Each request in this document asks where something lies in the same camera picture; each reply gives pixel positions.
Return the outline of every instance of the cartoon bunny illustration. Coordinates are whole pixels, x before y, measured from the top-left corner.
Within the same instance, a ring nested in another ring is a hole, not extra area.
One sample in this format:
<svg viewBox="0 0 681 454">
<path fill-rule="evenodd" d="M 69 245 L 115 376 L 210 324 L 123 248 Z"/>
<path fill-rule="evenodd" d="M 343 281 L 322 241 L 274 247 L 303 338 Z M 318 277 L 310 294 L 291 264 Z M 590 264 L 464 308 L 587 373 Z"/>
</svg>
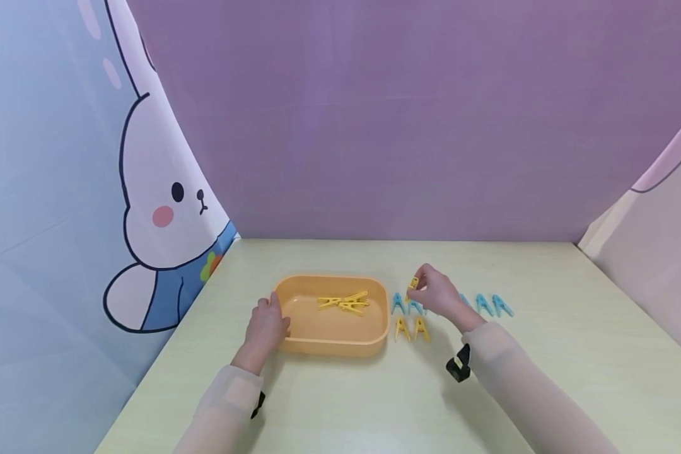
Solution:
<svg viewBox="0 0 681 454">
<path fill-rule="evenodd" d="M 137 95 L 146 91 L 129 110 L 120 145 L 124 238 L 136 262 L 111 280 L 103 309 L 121 329 L 153 333 L 177 326 L 236 230 L 174 119 L 125 2 L 107 6 L 132 85 Z"/>
</svg>

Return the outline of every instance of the light yellow tabletop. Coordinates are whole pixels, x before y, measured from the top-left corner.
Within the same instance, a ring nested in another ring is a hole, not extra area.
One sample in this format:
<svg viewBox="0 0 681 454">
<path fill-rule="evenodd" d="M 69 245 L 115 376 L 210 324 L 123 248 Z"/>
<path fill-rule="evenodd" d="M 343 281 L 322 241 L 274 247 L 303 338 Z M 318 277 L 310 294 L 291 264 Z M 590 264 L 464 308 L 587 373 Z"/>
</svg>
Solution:
<svg viewBox="0 0 681 454">
<path fill-rule="evenodd" d="M 515 316 L 494 320 L 622 453 L 681 454 L 681 348 L 574 245 L 316 240 L 237 240 L 96 452 L 172 452 L 282 278 L 369 276 L 392 296 L 423 262 L 473 304 L 499 293 Z M 427 327 L 430 344 L 392 332 L 374 358 L 278 354 L 240 452 L 530 452 L 474 376 L 445 371 L 459 333 L 431 312 Z"/>
</svg>

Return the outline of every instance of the tray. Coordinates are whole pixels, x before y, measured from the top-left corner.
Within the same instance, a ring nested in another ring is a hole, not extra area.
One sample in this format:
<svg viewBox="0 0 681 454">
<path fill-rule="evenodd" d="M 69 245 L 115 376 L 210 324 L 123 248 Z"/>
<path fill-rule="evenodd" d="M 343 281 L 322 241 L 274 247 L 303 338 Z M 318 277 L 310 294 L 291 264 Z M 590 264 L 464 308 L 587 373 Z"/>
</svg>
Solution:
<svg viewBox="0 0 681 454">
<path fill-rule="evenodd" d="M 370 304 L 363 316 L 339 307 L 318 310 L 318 297 L 345 297 L 367 291 Z M 284 317 L 291 317 L 291 334 L 280 345 L 284 352 L 369 357 L 387 338 L 388 295 L 380 282 L 368 277 L 292 276 L 275 287 Z"/>
</svg>

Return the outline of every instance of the sleeve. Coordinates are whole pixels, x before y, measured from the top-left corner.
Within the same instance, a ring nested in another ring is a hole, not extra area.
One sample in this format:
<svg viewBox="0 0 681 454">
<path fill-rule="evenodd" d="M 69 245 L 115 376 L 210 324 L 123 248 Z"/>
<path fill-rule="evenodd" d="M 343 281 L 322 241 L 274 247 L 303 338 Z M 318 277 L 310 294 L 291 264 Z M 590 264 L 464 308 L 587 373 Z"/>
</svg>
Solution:
<svg viewBox="0 0 681 454">
<path fill-rule="evenodd" d="M 609 454 L 618 449 L 502 326 L 466 333 L 469 367 L 537 454 Z"/>
<path fill-rule="evenodd" d="M 229 454 L 250 422 L 262 378 L 226 365 L 202 396 L 174 454 Z"/>
</svg>

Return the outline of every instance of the purple backdrop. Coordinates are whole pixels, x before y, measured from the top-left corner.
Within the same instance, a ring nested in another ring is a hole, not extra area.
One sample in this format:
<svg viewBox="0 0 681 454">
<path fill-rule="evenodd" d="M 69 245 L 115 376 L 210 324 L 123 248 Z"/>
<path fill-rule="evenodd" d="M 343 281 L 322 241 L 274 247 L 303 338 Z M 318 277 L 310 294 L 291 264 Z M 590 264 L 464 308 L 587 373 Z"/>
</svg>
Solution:
<svg viewBox="0 0 681 454">
<path fill-rule="evenodd" d="M 245 237 L 575 240 L 681 126 L 681 0 L 129 4 Z"/>
</svg>

